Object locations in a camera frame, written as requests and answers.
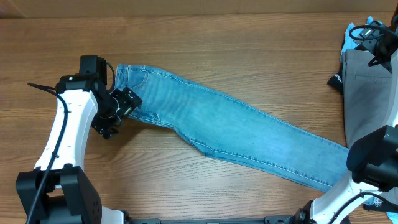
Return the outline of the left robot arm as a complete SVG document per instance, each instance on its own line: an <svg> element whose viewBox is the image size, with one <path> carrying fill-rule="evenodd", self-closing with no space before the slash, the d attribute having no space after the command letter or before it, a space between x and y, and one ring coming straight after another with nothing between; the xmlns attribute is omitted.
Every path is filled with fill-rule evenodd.
<svg viewBox="0 0 398 224"><path fill-rule="evenodd" d="M123 118L142 104L128 87L107 89L111 67L97 55L83 55L78 73L62 76L55 87L35 85L56 96L57 111L34 169L17 176L28 223L132 223L128 212L102 204L84 172L90 129L109 139Z"/></svg>

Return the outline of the blue denim jeans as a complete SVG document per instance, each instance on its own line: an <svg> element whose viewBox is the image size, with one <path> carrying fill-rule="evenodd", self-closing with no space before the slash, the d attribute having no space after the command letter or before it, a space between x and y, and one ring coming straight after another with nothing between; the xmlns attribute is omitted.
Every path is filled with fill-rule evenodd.
<svg viewBox="0 0 398 224"><path fill-rule="evenodd" d="M120 64L116 87L141 98L132 119L173 129L206 157L323 192L347 170L346 147L166 70Z"/></svg>

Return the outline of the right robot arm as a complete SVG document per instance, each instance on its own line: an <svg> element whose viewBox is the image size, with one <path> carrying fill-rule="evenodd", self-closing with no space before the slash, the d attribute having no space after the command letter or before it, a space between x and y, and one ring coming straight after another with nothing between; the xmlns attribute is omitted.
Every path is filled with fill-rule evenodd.
<svg viewBox="0 0 398 224"><path fill-rule="evenodd" d="M343 177L324 195L297 211L292 223L349 223L348 215L368 198L397 192L397 16L349 29L355 43L341 54L339 88L345 100L349 147Z"/></svg>

